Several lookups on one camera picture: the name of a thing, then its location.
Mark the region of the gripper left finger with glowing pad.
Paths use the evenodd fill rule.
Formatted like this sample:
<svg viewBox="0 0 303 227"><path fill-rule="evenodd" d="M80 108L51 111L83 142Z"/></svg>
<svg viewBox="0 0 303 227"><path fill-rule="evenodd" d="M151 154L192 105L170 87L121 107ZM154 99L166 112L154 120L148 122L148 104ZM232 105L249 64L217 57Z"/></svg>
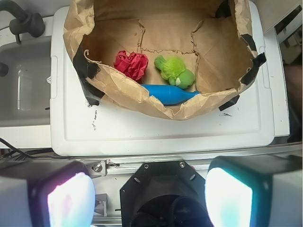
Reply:
<svg viewBox="0 0 303 227"><path fill-rule="evenodd" d="M2 227L89 227L95 200L94 183L80 161L0 164Z"/></svg>

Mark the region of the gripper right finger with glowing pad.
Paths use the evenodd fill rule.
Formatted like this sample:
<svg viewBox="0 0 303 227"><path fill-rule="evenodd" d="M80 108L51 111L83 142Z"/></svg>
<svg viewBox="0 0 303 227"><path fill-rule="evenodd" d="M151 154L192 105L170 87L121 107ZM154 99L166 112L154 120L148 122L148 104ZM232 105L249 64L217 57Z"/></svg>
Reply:
<svg viewBox="0 0 303 227"><path fill-rule="evenodd" d="M218 156L207 172L205 202L216 227L301 227L303 159Z"/></svg>

